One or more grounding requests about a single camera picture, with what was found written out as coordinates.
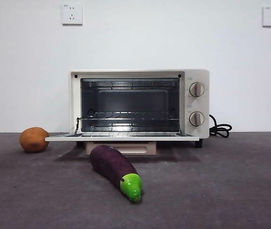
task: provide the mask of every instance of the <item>control knob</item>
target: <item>control knob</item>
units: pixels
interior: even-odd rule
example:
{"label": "control knob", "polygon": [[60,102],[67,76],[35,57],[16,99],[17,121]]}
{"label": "control knob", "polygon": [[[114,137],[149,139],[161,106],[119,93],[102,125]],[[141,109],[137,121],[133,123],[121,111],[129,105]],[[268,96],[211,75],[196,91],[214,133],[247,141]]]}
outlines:
{"label": "control knob", "polygon": [[200,97],[204,93],[204,86],[202,85],[202,83],[193,83],[189,87],[189,92],[193,97]]}
{"label": "control knob", "polygon": [[196,111],[191,113],[191,115],[189,116],[189,122],[193,125],[193,126],[201,126],[204,122],[204,116],[202,113]]}

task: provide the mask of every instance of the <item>oven control panel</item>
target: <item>oven control panel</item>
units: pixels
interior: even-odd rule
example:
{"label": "oven control panel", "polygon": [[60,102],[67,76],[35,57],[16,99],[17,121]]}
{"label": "oven control panel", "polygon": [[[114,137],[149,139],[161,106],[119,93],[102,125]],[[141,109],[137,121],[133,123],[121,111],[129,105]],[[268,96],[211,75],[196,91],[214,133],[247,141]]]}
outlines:
{"label": "oven control panel", "polygon": [[185,70],[184,131],[209,137],[209,71]]}

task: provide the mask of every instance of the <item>toy eggplant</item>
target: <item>toy eggplant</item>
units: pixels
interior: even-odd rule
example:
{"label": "toy eggplant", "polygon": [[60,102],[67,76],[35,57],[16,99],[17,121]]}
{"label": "toy eggplant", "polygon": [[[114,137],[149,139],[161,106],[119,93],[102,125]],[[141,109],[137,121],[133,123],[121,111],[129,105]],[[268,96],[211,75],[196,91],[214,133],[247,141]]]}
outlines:
{"label": "toy eggplant", "polygon": [[90,154],[93,168],[108,178],[131,201],[141,199],[142,181],[131,162],[111,146],[97,146]]}

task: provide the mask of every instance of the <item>power cord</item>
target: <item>power cord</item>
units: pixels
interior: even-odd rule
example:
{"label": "power cord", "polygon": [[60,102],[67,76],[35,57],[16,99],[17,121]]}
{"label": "power cord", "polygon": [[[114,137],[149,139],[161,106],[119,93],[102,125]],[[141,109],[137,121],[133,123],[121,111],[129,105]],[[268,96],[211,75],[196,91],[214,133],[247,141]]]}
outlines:
{"label": "power cord", "polygon": [[214,126],[210,128],[210,135],[212,135],[212,136],[220,135],[224,138],[229,137],[229,135],[230,135],[229,131],[232,130],[232,126],[229,124],[218,124],[217,125],[216,119],[211,114],[210,114],[210,117],[214,121]]}

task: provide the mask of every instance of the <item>oven rack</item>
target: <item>oven rack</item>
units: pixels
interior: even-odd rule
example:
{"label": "oven rack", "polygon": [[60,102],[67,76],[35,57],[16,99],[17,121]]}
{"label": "oven rack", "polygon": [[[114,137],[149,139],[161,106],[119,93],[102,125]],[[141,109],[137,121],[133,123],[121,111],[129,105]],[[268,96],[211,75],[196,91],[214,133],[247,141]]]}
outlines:
{"label": "oven rack", "polygon": [[180,120],[167,112],[95,112],[81,120]]}
{"label": "oven rack", "polygon": [[91,132],[172,132],[179,131],[174,125],[139,125],[133,123],[125,124],[96,124],[90,126]]}
{"label": "oven rack", "polygon": [[115,89],[129,89],[129,90],[140,90],[140,89],[173,89],[175,83],[172,81],[128,81],[128,82],[96,82],[89,81],[89,87],[100,90],[115,90]]}

